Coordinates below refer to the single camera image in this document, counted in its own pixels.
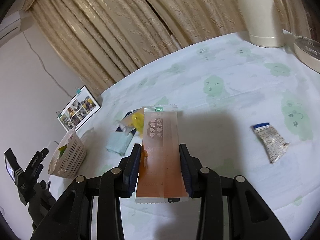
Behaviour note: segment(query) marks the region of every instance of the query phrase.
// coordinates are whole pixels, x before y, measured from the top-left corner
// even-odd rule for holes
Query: white cable on wall
[[[26,39],[27,43],[29,44],[30,49],[38,56],[38,59],[39,59],[41,65],[42,65],[42,68],[44,69],[44,71],[52,78],[52,80],[57,84],[57,86],[60,87],[61,90],[66,93],[66,95],[67,95],[68,97],[73,98],[73,97],[56,81],[56,79],[47,71],[47,69],[45,68],[44,63],[43,63],[42,59],[40,58],[39,54],[36,53],[36,51],[32,48],[32,46],[31,46],[30,42],[28,41],[28,39],[27,39],[26,35],[24,34],[24,32],[22,32],[22,33],[23,33],[23,36],[24,36],[24,38]]]

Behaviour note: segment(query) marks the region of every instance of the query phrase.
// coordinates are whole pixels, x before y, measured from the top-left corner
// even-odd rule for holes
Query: table
[[[222,176],[245,176],[274,211],[291,239],[300,239],[320,209],[320,74],[287,45],[261,48],[247,32],[189,46],[149,63],[103,92],[102,107],[78,131],[88,154],[78,175],[100,176],[121,157],[106,151],[108,136],[130,110],[177,104],[179,143]],[[270,122],[290,142],[270,164],[252,131]],[[135,136],[134,143],[141,143]],[[58,198],[71,180],[51,176]],[[135,204],[121,199],[126,239],[195,239],[200,200]]]

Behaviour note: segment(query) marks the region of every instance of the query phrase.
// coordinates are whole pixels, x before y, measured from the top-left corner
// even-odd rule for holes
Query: basket
[[[70,136],[72,136],[72,138],[69,140],[63,155],[59,158],[59,148],[67,144]],[[48,174],[66,179],[73,178],[83,162],[85,155],[86,150],[84,149],[82,141],[76,135],[75,130],[68,131],[52,156]]]

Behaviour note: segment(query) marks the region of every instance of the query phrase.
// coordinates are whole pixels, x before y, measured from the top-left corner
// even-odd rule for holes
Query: wall
[[[48,72],[74,95],[83,82],[59,58],[34,23],[24,33]],[[32,234],[32,220],[5,169],[3,153],[11,147],[25,169],[37,150],[47,147],[50,141],[59,142],[66,132],[56,112],[63,110],[70,97],[44,71],[23,33],[0,47],[0,91],[0,206],[15,234],[26,240]],[[45,159],[43,175],[52,154]]]

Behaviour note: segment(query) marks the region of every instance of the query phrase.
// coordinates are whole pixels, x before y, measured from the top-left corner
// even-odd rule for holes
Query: black device
[[[197,240],[223,239],[222,196],[228,197],[230,239],[290,240],[279,220],[242,176],[219,176],[179,147],[181,172],[191,198],[201,198]],[[100,177],[78,176],[44,217],[31,240],[90,240],[93,197],[99,196],[98,240],[124,240],[119,198],[135,191],[141,145]]]
[[[11,148],[4,153],[5,166],[18,188],[19,198],[24,205],[29,203],[28,212],[33,220],[33,229],[56,202],[49,192],[50,183],[46,184],[44,180],[37,182],[43,169],[41,162],[48,153],[47,148],[43,148],[41,152],[37,151],[25,171],[18,164]]]

